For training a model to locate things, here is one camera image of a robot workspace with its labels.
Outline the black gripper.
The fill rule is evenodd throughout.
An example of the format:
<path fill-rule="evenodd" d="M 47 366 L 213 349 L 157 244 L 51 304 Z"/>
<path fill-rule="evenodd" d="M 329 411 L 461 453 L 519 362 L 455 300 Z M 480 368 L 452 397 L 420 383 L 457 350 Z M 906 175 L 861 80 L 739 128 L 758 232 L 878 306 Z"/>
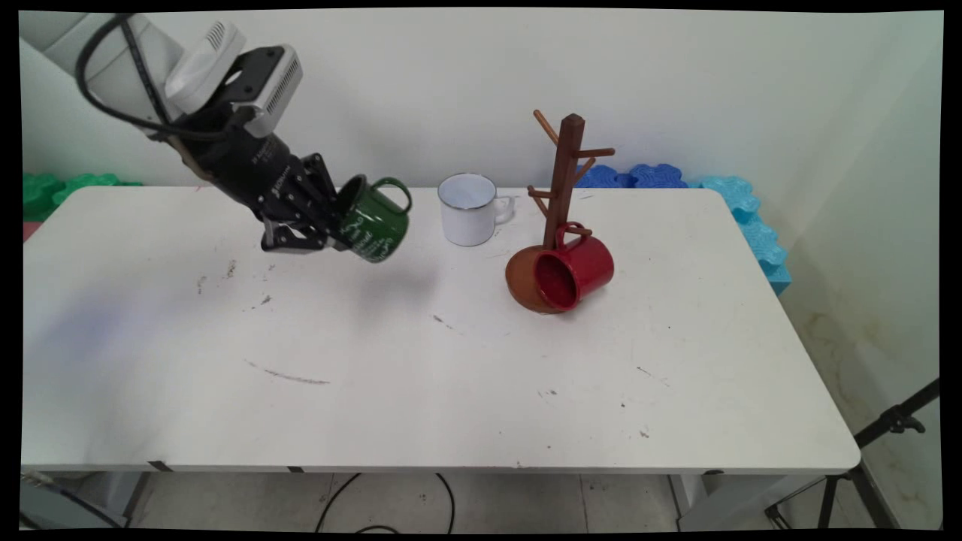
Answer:
<path fill-rule="evenodd" d="M 260 247 L 264 251 L 312 253 L 326 249 L 347 251 L 341 240 L 343 221 L 337 189 L 322 154 L 300 160 L 275 134 L 256 138 L 245 128 L 254 119 L 251 107 L 234 110 L 221 105 L 187 114 L 175 121 L 189 132 L 220 134 L 219 140 L 183 141 L 190 155 L 212 183 L 231 199 L 254 212 L 264 226 Z M 286 199 L 296 181 L 302 205 Z"/>

